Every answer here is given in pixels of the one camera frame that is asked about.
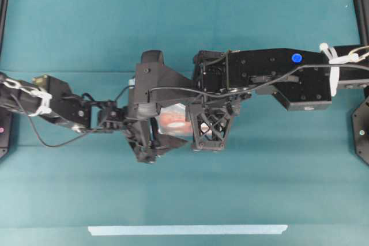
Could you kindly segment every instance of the teal backdrop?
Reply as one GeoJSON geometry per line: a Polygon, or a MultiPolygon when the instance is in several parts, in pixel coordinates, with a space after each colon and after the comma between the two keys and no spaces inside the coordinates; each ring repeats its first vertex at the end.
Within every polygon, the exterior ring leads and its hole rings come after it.
{"type": "MultiPolygon", "coordinates": [[[[141,53],[185,75],[199,50],[359,43],[352,0],[9,0],[0,70],[44,73],[113,98],[141,53]]],[[[354,153],[361,91],[326,111],[245,101],[222,152],[174,150],[135,161],[124,137],[42,147],[16,116],[0,162],[0,245],[366,245],[369,167],[354,153]],[[284,224],[281,235],[92,237],[87,226],[284,224]]],[[[126,102],[123,98],[120,105],[126,102]]],[[[75,136],[36,119],[49,143],[75,136]]]]}

